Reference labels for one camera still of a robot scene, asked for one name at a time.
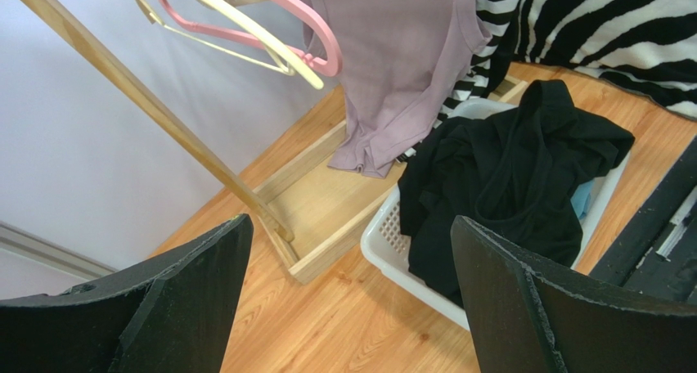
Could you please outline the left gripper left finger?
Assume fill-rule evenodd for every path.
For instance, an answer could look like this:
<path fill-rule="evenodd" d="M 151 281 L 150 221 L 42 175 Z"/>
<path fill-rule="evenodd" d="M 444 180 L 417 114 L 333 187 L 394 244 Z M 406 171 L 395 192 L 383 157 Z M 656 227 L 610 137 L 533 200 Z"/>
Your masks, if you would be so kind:
<path fill-rule="evenodd" d="M 250 258 L 240 214 L 57 294 L 1 302 L 4 372 L 217 372 Z"/>

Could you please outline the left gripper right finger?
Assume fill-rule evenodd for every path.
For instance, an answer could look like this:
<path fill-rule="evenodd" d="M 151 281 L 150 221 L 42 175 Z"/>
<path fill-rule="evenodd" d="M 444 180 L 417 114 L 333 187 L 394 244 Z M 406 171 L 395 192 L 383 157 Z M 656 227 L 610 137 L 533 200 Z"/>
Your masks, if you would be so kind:
<path fill-rule="evenodd" d="M 695 306 L 598 281 L 467 217 L 451 239 L 481 371 L 695 371 Z"/>

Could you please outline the blue tank top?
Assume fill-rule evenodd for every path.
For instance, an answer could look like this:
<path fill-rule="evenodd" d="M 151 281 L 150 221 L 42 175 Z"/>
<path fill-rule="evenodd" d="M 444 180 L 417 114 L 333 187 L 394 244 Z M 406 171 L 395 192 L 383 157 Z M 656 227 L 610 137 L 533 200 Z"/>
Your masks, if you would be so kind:
<path fill-rule="evenodd" d="M 573 195 L 571 196 L 570 203 L 573 207 L 573 211 L 576 217 L 581 220 L 585 218 L 588 207 L 591 201 L 591 193 L 594 187 L 595 181 L 591 180 L 580 184 Z"/>

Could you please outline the black tank top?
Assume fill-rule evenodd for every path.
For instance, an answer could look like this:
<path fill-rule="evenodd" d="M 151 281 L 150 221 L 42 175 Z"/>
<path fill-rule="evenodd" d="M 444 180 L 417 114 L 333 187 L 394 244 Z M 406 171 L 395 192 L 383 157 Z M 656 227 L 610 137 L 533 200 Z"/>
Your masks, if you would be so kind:
<path fill-rule="evenodd" d="M 532 82 L 513 109 L 445 120 L 398 181 L 409 272 L 462 305 L 451 245 L 458 216 L 572 265 L 582 243 L 573 194 L 618 167 L 634 141 L 625 128 L 577 108 L 560 80 Z"/>

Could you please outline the mauve pink tank top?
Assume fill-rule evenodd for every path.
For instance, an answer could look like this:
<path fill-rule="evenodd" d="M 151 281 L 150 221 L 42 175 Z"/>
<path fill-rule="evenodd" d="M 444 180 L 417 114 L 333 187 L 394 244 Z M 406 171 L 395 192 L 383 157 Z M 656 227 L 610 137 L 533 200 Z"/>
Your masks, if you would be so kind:
<path fill-rule="evenodd" d="M 384 178 L 430 132 L 456 81 L 491 35 L 476 0 L 303 0 L 343 55 L 346 137 L 333 169 Z"/>

